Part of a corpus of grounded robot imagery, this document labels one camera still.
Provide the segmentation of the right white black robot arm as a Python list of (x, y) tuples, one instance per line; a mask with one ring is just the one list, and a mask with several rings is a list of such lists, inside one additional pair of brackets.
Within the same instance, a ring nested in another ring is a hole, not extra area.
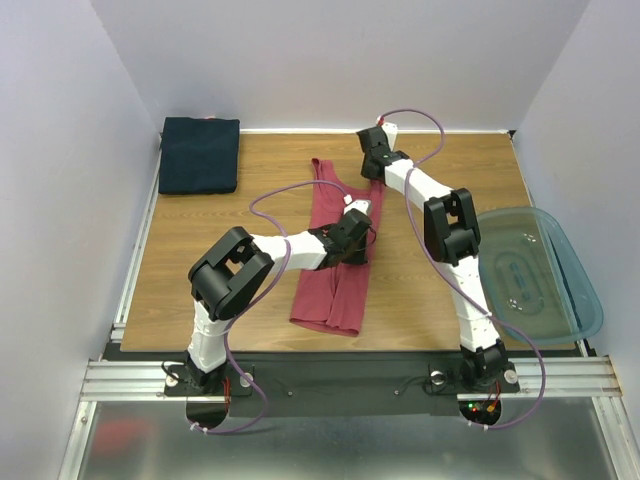
[(357, 132), (364, 154), (361, 175), (401, 193), (409, 213), (414, 206), (421, 210), (422, 245), (453, 290), (461, 381), (472, 390), (482, 390), (508, 368), (508, 357), (480, 279), (481, 234), (471, 192), (445, 186), (424, 173), (405, 153), (392, 149), (387, 132), (382, 126)]

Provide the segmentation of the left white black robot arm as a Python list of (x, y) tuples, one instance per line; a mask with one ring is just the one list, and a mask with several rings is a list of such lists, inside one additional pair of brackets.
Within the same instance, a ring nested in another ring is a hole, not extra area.
[(230, 321), (250, 305), (269, 275), (362, 259), (372, 227), (370, 211), (370, 201), (355, 200), (337, 222), (289, 237), (252, 236), (243, 227), (227, 231), (188, 273), (194, 301), (186, 361), (191, 386), (202, 394), (221, 386)]

